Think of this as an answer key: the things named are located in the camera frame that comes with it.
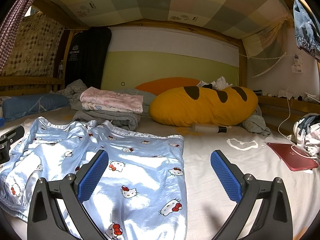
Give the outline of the light blue kitty pants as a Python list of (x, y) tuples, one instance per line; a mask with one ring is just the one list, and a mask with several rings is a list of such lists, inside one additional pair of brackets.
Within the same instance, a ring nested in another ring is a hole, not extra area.
[(127, 131), (108, 121), (56, 125), (39, 117), (1, 167), (1, 207), (27, 220), (39, 178), (60, 180), (103, 150), (108, 162), (84, 207), (106, 238), (185, 239), (183, 144), (180, 135)]

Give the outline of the red tablet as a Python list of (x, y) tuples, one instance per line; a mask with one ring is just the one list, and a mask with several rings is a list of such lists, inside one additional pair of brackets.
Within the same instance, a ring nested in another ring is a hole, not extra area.
[(312, 170), (318, 163), (292, 144), (268, 142), (267, 146), (287, 165), (291, 171)]

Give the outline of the plaid patterned curtain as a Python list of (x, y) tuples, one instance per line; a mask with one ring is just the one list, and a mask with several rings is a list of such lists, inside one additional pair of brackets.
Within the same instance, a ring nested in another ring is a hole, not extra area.
[(1, 76), (52, 77), (64, 29), (43, 13), (25, 17)]

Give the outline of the white black patterned clothes pile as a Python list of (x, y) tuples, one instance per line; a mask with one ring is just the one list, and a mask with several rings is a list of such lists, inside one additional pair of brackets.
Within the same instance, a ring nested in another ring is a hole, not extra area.
[(293, 126), (296, 143), (313, 157), (319, 157), (319, 114), (309, 113), (298, 119)]

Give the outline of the folded pink patterned garment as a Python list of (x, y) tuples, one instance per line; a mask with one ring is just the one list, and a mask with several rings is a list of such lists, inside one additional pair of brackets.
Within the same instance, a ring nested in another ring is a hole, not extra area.
[(88, 88), (80, 95), (82, 108), (88, 111), (143, 113), (143, 96)]

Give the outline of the grey cloth beside pillow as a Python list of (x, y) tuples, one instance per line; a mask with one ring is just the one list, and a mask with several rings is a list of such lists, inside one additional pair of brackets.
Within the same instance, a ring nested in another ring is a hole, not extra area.
[(241, 126), (249, 133), (257, 133), (263, 136), (271, 134), (271, 130), (266, 126), (265, 119), (259, 106), (256, 107), (253, 114), (241, 123)]

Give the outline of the checkered red white cloth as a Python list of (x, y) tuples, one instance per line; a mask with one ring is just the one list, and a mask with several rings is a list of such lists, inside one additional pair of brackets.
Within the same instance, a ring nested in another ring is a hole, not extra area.
[(1, 23), (1, 70), (12, 52), (20, 23), (35, 0), (16, 0)]

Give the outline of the white bottle with black cap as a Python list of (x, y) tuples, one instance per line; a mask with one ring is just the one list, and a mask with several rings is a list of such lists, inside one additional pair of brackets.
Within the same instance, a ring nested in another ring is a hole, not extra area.
[(208, 124), (192, 124), (191, 130), (197, 133), (227, 133), (231, 126), (217, 126)]

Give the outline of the black hanging garment bag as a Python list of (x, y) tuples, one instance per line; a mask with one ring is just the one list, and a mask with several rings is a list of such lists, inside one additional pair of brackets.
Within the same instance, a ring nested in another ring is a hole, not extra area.
[(111, 38), (108, 27), (91, 27), (74, 35), (66, 62), (65, 85), (80, 79), (87, 87), (101, 88)]

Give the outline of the folded grey sweatpants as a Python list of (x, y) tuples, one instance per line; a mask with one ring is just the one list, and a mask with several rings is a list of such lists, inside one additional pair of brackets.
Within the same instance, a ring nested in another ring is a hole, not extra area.
[(140, 115), (136, 113), (122, 113), (110, 111), (77, 111), (73, 121), (89, 122), (95, 120), (98, 124), (108, 120), (113, 126), (135, 131), (140, 122)]

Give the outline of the yellow tiger-striped plush pillow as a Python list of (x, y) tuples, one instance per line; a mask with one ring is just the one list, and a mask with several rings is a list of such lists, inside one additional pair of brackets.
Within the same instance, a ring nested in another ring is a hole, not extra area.
[(149, 116), (160, 124), (177, 127), (235, 126), (248, 119), (257, 105), (258, 97), (246, 87), (214, 90), (185, 86), (156, 96), (149, 106)]

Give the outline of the orange pillow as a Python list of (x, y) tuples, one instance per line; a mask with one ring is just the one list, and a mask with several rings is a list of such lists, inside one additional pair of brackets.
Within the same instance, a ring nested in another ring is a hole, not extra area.
[(199, 82), (198, 79), (188, 77), (167, 77), (142, 83), (136, 86), (135, 89), (159, 95), (173, 88), (196, 86)]

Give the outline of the checkered canopy fabric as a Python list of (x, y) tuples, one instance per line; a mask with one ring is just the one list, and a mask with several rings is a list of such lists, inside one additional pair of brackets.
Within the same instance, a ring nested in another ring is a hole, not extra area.
[(284, 0), (48, 0), (82, 25), (114, 25), (140, 19), (173, 21), (242, 40), (253, 59), (285, 54), (292, 17)]

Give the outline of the wooden bed frame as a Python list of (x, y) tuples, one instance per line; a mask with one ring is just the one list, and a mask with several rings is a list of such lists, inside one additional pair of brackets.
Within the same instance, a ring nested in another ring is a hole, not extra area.
[[(53, 18), (57, 22), (61, 23), (69, 31), (68, 39), (61, 46), (63, 50), (63, 63), (67, 63), (68, 51), (71, 46), (71, 42), (74, 36), (81, 32), (86, 31), (89, 27), (82, 27), (76, 24), (76, 22), (67, 15), (60, 6), (49, 1), (49, 0), (35, 0), (34, 5), (37, 9), (41, 10), (47, 16)], [(247, 58), (246, 52), (242, 40), (232, 38), (217, 31), (209, 30), (203, 27), (192, 26), (190, 24), (170, 22), (170, 21), (156, 21), (156, 20), (135, 20), (127, 23), (121, 23), (111, 26), (113, 29), (119, 29), (124, 27), (135, 27), (135, 28), (160, 28), (162, 30), (174, 30), (182, 31), (186, 34), (196, 34), (207, 38), (213, 38), (220, 42), (225, 42), (228, 45), (233, 45), (238, 48), (239, 51), (239, 77), (238, 83), (240, 86), (247, 86)], [(46, 88), (28, 88), (28, 89), (11, 89), (8, 91), (1, 91), (1, 95), (28, 95), (43, 93), (44, 91), (57, 91), (58, 88), (64, 87), (66, 84), (65, 78), (55, 78), (55, 77), (38, 77), (38, 76), (2, 76), (1, 77), (1, 87), (9, 86), (25, 86), (25, 85), (43, 85)], [(284, 99), (277, 99), (275, 97), (259, 96), (259, 103), (263, 105), (263, 113), (272, 117), (283, 117), (285, 101)], [(299, 101), (295, 99), (289, 100), (289, 106), (296, 113), (290, 120), (295, 120), (295, 118), (301, 117), (302, 114), (306, 113), (319, 113), (319, 104)]]

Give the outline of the white wall power socket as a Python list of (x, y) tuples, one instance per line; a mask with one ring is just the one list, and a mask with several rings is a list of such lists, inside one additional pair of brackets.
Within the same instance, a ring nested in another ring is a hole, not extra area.
[(303, 60), (300, 55), (293, 56), (293, 65), (291, 66), (291, 70), (295, 74), (302, 74), (303, 73)]

